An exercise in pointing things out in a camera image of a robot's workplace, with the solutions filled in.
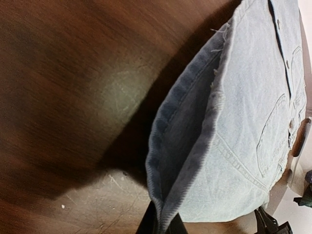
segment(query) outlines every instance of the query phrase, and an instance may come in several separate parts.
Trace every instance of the denim fabric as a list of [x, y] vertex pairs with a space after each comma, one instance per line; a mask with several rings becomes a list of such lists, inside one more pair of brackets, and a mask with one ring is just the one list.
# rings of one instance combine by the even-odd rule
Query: denim fabric
[[159, 232], [222, 222], [269, 201], [305, 117], [296, 0], [243, 0], [174, 84], [146, 160]]

